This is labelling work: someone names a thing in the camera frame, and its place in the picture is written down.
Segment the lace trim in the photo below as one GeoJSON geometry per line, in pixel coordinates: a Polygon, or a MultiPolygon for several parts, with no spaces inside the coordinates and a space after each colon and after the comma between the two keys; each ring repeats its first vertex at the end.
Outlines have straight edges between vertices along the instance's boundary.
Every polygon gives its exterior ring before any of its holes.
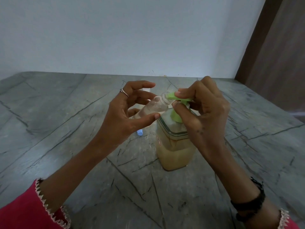
{"type": "Polygon", "coordinates": [[[287,227],[287,223],[289,222],[288,219],[290,218],[288,211],[280,209],[281,211],[281,220],[280,220],[280,225],[278,226],[278,229],[284,229],[287,227]]]}
{"type": "Polygon", "coordinates": [[[45,199],[42,199],[43,195],[40,195],[40,189],[39,189],[39,184],[40,182],[42,182],[42,179],[36,179],[35,180],[35,191],[36,191],[36,194],[37,196],[39,197],[39,199],[41,200],[44,208],[45,208],[45,211],[48,213],[48,215],[51,217],[51,219],[53,220],[54,223],[57,223],[59,226],[61,226],[63,229],[69,229],[71,227],[71,219],[67,213],[67,210],[64,208],[64,207],[61,207],[61,211],[63,212],[63,215],[66,219],[66,221],[68,223],[65,223],[63,220],[59,219],[59,220],[56,220],[55,216],[54,216],[54,213],[50,213],[50,210],[48,209],[48,204],[45,204],[45,199]]]}

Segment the green pump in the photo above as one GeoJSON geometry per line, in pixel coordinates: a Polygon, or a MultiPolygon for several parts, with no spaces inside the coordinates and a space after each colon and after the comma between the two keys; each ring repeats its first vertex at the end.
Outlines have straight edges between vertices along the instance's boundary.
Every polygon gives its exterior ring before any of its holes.
{"type": "MultiPolygon", "coordinates": [[[[181,99],[175,96],[174,92],[168,93],[166,95],[166,98],[168,100],[180,100],[180,102],[184,105],[186,105],[189,101],[192,101],[192,99],[181,99]]],[[[177,114],[177,112],[173,109],[172,112],[170,113],[170,117],[173,121],[176,121],[178,123],[182,123],[181,117],[177,114]]]]}

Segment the bottle neck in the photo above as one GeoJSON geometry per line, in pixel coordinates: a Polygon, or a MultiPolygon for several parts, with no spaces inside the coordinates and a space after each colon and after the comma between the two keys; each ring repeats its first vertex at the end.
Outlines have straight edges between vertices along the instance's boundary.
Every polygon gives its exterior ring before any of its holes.
{"type": "Polygon", "coordinates": [[[166,98],[167,93],[169,93],[169,92],[162,93],[162,95],[160,96],[161,97],[160,102],[164,105],[170,105],[171,103],[174,102],[174,100],[168,100],[166,98]]]}

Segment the fingernail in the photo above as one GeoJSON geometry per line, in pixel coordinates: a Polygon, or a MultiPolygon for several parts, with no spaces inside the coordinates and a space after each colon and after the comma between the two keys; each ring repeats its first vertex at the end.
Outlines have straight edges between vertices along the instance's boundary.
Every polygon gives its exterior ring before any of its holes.
{"type": "Polygon", "coordinates": [[[157,120],[160,117],[160,114],[155,114],[155,120],[157,120]]]}

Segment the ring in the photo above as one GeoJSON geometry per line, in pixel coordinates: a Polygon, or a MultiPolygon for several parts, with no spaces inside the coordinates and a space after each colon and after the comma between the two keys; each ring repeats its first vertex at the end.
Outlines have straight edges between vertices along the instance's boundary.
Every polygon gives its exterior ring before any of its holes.
{"type": "Polygon", "coordinates": [[[127,93],[123,90],[123,88],[120,89],[120,92],[124,93],[129,98],[129,95],[127,95],[127,93]]]}

